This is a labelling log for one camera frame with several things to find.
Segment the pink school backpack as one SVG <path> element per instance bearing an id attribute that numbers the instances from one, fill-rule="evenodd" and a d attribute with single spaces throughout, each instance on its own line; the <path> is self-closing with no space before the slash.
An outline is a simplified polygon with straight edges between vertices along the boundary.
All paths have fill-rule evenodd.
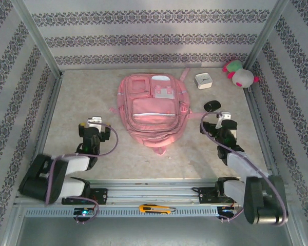
<path id="1" fill-rule="evenodd" d="M 118 88 L 117 109 L 130 136 L 163 155 L 168 145 L 181 138 L 193 116 L 184 80 L 170 74 L 138 73 L 125 77 Z"/>

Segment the yellow utility knife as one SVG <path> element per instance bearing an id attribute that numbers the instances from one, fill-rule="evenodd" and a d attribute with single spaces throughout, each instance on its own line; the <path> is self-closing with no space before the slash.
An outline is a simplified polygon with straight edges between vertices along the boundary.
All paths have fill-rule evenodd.
<path id="1" fill-rule="evenodd" d="M 142 204 L 139 206 L 141 213 L 148 214 L 171 214 L 174 213 L 177 209 L 167 206 L 159 206 L 155 204 Z"/>

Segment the aluminium frame post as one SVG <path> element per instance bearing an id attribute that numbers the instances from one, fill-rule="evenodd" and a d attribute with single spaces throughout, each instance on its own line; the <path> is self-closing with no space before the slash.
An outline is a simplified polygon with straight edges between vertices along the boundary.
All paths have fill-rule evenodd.
<path id="1" fill-rule="evenodd" d="M 275 24 L 279 20 L 281 14 L 283 13 L 289 1 L 290 0 L 276 1 L 276 4 L 274 5 L 272 11 L 270 12 L 265 25 L 263 26 L 257 40 L 254 43 L 253 48 L 251 49 L 249 55 L 247 56 L 247 59 L 244 63 L 245 69 L 250 70 L 252 68 L 255 60 L 257 59 L 258 55 L 261 52 L 262 47 L 269 38 L 271 32 L 274 29 Z"/>
<path id="2" fill-rule="evenodd" d="M 46 63 L 50 67 L 51 71 L 54 73 L 54 76 L 56 78 L 61 77 L 62 71 L 57 65 L 57 62 L 55 61 L 52 52 L 50 51 L 26 4 L 23 0 L 11 0 L 11 2 L 16 12 L 20 16 L 21 20 L 25 24 L 27 30 L 29 31 L 35 44 L 38 46 L 42 56 L 46 60 Z"/>

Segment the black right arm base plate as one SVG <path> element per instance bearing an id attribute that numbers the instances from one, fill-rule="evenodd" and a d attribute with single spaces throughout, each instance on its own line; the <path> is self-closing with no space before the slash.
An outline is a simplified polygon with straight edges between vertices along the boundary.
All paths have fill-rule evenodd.
<path id="1" fill-rule="evenodd" d="M 193 187 L 192 190 L 197 193 L 200 204 L 237 203 L 231 197 L 221 193 L 218 188 Z"/>

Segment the white square alarm clock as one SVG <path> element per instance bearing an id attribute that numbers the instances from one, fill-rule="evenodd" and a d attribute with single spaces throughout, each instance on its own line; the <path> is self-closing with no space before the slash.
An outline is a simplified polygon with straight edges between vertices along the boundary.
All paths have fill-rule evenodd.
<path id="1" fill-rule="evenodd" d="M 195 75 L 195 83 L 199 90 L 208 89 L 212 86 L 213 80 L 208 73 Z"/>

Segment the aluminium mounting rail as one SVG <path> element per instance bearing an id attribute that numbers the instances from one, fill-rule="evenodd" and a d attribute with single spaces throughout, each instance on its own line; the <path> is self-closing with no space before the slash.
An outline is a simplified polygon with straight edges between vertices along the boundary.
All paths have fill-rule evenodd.
<path id="1" fill-rule="evenodd" d="M 162 180 L 87 180 L 92 189 L 107 189 L 105 205 L 141 205 L 159 206 L 200 204 L 193 187 L 214 187 L 216 182 L 201 179 L 162 179 Z M 59 199 L 53 204 L 62 204 Z M 211 204 L 222 206 L 227 203 Z"/>

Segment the grey pink green plush toy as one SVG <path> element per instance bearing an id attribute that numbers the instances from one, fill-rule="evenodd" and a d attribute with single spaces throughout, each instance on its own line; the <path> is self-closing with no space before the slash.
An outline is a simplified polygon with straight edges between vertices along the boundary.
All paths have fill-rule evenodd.
<path id="1" fill-rule="evenodd" d="M 252 84 L 259 82 L 259 77 L 243 68 L 243 63 L 240 60 L 232 60 L 226 63 L 223 72 L 227 73 L 227 77 L 232 80 L 232 83 L 239 88 L 248 88 Z"/>

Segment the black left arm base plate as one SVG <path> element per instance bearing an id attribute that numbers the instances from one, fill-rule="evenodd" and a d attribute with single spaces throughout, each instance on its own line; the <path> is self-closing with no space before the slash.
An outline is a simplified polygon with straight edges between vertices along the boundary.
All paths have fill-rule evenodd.
<path id="1" fill-rule="evenodd" d="M 90 189 L 89 192 L 83 193 L 81 199 L 75 198 L 63 198 L 62 204 L 63 205 L 94 205 L 93 201 L 85 200 L 85 198 L 89 198 L 91 200 L 96 201 L 99 205 L 105 205 L 107 202 L 107 189 L 102 188 L 95 188 Z"/>

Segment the black computer mouse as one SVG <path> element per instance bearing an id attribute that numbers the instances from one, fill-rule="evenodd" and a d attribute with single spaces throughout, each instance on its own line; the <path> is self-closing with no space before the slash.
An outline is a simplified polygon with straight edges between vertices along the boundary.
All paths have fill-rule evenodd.
<path id="1" fill-rule="evenodd" d="M 211 100 L 203 106 L 206 112 L 214 112 L 221 108 L 221 104 L 217 100 Z"/>

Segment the aluminium side rail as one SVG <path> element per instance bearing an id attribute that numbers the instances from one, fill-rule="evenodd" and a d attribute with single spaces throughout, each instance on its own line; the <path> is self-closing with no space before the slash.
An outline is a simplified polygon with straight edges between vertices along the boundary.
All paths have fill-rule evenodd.
<path id="1" fill-rule="evenodd" d="M 264 127 L 260 118 L 260 114 L 258 108 L 255 103 L 254 96 L 250 90 L 250 88 L 244 89 L 244 95 L 249 107 L 249 111 L 254 123 L 254 127 L 257 133 L 257 137 L 259 140 L 260 148 L 263 154 L 263 158 L 268 169 L 268 172 L 273 175 L 280 175 L 275 164 L 273 154 L 270 150 L 270 146 L 268 144 L 268 140 L 264 131 Z"/>
<path id="2" fill-rule="evenodd" d="M 45 107 L 45 111 L 43 114 L 43 118 L 40 124 L 40 128 L 38 130 L 38 135 L 35 141 L 34 150 L 31 156 L 31 159 L 26 167 L 26 171 L 29 170 L 32 162 L 34 161 L 35 157 L 42 153 L 46 144 L 46 139 L 48 136 L 50 124 L 52 121 L 55 105 L 57 102 L 57 98 L 59 96 L 59 91 L 61 88 L 62 80 L 63 80 L 64 74 L 62 74 L 59 78 L 56 79 L 56 81 L 53 84 L 53 87 L 50 91 L 50 94 L 48 96 L 47 104 Z"/>

